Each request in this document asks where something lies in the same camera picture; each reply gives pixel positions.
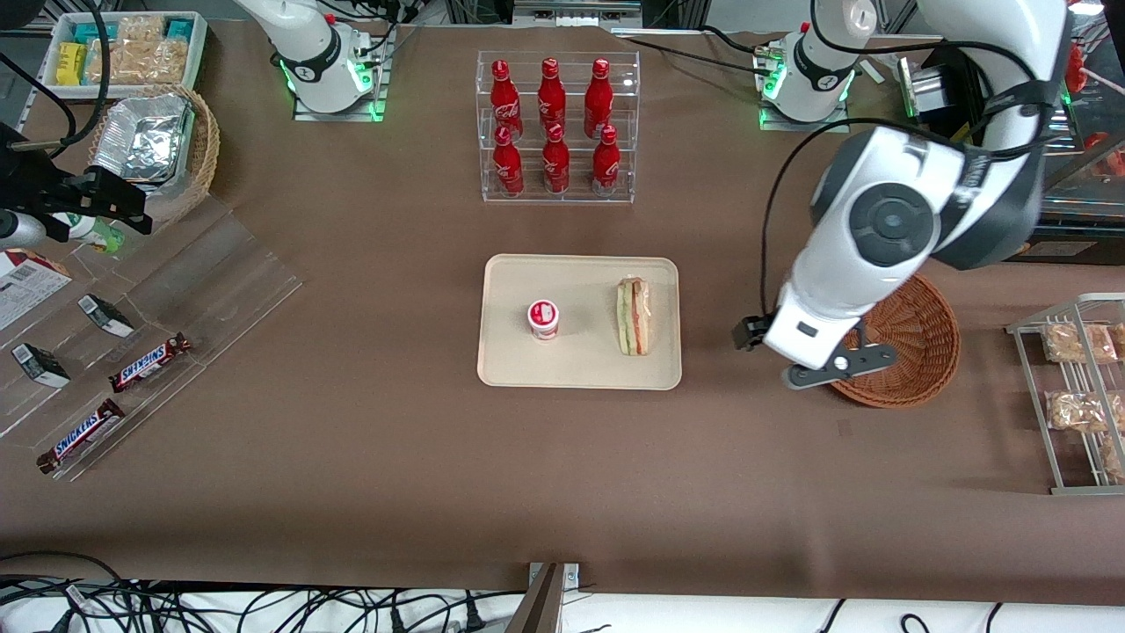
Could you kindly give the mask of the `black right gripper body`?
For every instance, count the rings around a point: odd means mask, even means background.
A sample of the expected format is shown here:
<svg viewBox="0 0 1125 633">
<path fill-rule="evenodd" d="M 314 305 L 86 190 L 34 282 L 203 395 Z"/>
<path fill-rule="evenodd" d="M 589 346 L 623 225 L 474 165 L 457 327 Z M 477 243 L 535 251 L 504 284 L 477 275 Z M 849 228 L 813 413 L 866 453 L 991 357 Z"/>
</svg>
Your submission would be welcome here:
<svg viewBox="0 0 1125 633">
<path fill-rule="evenodd" d="M 16 151 L 25 137 L 1 124 L 1 208 L 9 212 L 68 212 L 84 215 L 83 193 L 72 183 L 73 173 L 53 164 L 45 151 Z"/>
</svg>

